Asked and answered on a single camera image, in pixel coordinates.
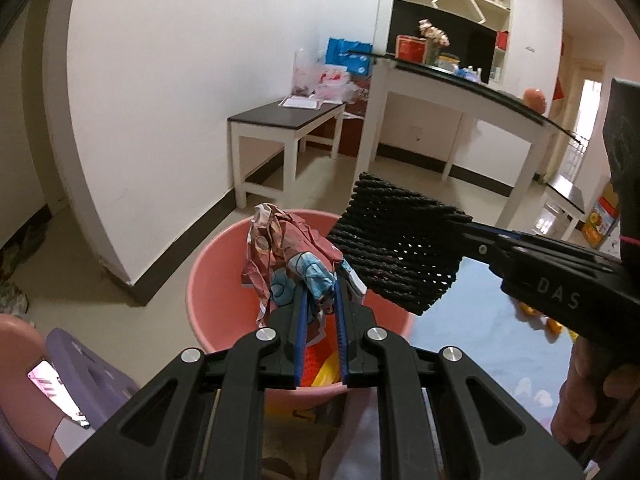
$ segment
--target smartphone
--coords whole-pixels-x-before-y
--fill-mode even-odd
[[[66,415],[82,428],[90,427],[89,421],[69,395],[65,385],[60,380],[56,369],[48,361],[40,361],[35,365],[27,377],[38,389],[49,397],[49,400],[59,407]]]

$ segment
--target black table top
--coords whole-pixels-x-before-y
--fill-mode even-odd
[[[335,110],[342,105],[324,103],[318,110],[305,108],[285,108],[278,106],[280,101],[274,101],[268,105],[254,108],[228,118],[235,123],[257,124],[258,126],[271,126],[285,130],[299,130],[317,118]]]
[[[584,213],[584,200],[582,192],[575,187],[574,183],[565,179],[564,176],[556,175],[546,185],[567,200],[578,211]]]
[[[397,70],[403,70],[404,72],[412,72],[418,75],[423,75],[438,81],[442,81],[448,84],[458,86],[465,90],[469,90],[482,97],[491,99],[491,101],[501,104],[502,106],[505,106],[506,108],[509,108],[514,112],[519,113],[520,115],[534,121],[537,124],[549,123],[552,126],[556,127],[558,130],[560,130],[562,133],[567,134],[572,139],[574,138],[571,132],[561,128],[558,124],[553,122],[551,119],[545,117],[544,115],[541,115],[533,111],[531,108],[525,105],[517,97],[514,97],[505,92],[498,92],[497,90],[494,90],[493,88],[489,88],[488,86],[474,83],[473,81],[469,81],[467,79],[453,75],[451,72],[447,72],[446,70],[441,70],[433,66],[421,65],[417,63],[411,63],[403,59],[398,59],[397,57],[394,57],[391,54],[385,54],[384,56],[381,54],[366,54],[366,56],[371,56],[373,58],[383,58],[383,59],[394,60],[397,63],[396,65]]]

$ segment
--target blue gripper pad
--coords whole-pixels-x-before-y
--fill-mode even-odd
[[[335,291],[335,329],[338,339],[338,357],[340,358],[340,378],[344,384],[348,381],[348,355],[347,355],[347,328],[344,320],[344,305],[342,304],[342,294],[340,293],[340,281],[334,281]]]
[[[300,295],[300,315],[298,316],[298,330],[296,332],[296,346],[294,349],[295,358],[293,363],[293,377],[296,381],[296,386],[300,386],[300,383],[302,381],[302,373],[305,367],[306,324],[309,305],[309,291],[306,289],[306,286],[303,283],[301,283],[299,286],[303,287],[303,291]]]

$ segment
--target clothing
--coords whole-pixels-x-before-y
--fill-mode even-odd
[[[341,263],[342,252],[299,216],[273,204],[255,207],[241,282],[258,294],[258,322],[276,306],[289,304],[301,280],[313,295],[316,311],[330,308],[334,269]]]

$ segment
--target flower vase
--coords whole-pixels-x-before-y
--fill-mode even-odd
[[[424,60],[422,61],[422,63],[425,65],[436,66],[439,55],[440,45],[437,43],[433,43],[433,41],[427,41],[427,44],[424,48]]]

